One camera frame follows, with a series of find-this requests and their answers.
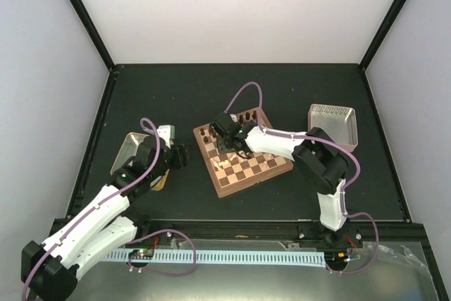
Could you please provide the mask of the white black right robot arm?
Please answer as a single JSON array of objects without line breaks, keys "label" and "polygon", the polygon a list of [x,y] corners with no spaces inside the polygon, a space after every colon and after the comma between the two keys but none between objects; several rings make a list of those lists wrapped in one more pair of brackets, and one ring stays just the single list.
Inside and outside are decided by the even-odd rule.
[{"label": "white black right robot arm", "polygon": [[322,242],[335,247],[346,238],[343,226],[347,219],[344,189],[348,162],[343,150],[321,128],[289,133],[268,128],[260,119],[241,124],[229,113],[219,114],[210,126],[228,149],[268,153],[294,162],[318,197]]}]

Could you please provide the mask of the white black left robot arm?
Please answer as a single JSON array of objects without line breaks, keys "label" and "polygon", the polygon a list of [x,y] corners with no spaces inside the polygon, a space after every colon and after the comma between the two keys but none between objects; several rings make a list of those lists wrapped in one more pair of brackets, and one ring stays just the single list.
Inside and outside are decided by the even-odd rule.
[{"label": "white black left robot arm", "polygon": [[135,155],[118,168],[97,196],[71,221],[42,243],[29,242],[21,253],[22,298],[66,300],[78,282],[115,249],[153,237],[150,218],[134,207],[171,169],[187,165],[190,147],[171,138],[146,137]]}]

